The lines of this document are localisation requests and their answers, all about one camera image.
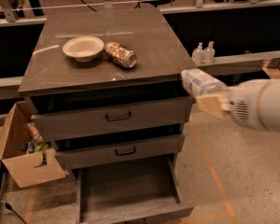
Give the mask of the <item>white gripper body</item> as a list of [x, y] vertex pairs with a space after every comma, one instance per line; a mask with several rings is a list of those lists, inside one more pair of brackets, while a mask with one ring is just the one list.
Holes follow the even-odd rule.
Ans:
[[253, 130], [265, 129], [260, 117], [259, 101], [266, 86], [264, 79], [255, 79], [230, 87], [231, 117], [238, 125]]

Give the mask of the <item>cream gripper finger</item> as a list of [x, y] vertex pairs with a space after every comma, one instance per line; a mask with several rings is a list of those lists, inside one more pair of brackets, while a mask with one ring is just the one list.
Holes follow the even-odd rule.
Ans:
[[213, 117], [223, 119], [231, 112], [230, 99], [223, 93], [210, 93], [196, 97], [198, 108]]

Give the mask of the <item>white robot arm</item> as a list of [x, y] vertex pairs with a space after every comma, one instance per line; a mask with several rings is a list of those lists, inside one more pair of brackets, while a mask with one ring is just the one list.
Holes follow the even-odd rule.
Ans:
[[280, 79], [254, 79], [226, 91], [196, 97], [199, 109], [216, 118], [229, 114], [238, 125], [280, 133]]

